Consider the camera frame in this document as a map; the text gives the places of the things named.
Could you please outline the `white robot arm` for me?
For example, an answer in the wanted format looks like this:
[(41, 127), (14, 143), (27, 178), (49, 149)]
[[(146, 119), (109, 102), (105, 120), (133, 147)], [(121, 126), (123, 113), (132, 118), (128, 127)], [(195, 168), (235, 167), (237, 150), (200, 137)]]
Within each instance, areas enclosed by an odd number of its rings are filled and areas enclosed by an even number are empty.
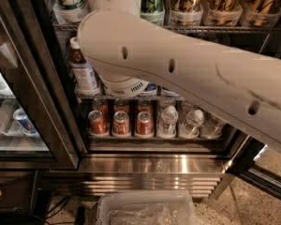
[(88, 0), (78, 41), (111, 90), (168, 88), (281, 153), (281, 60), (178, 35), (141, 18), (141, 0)]

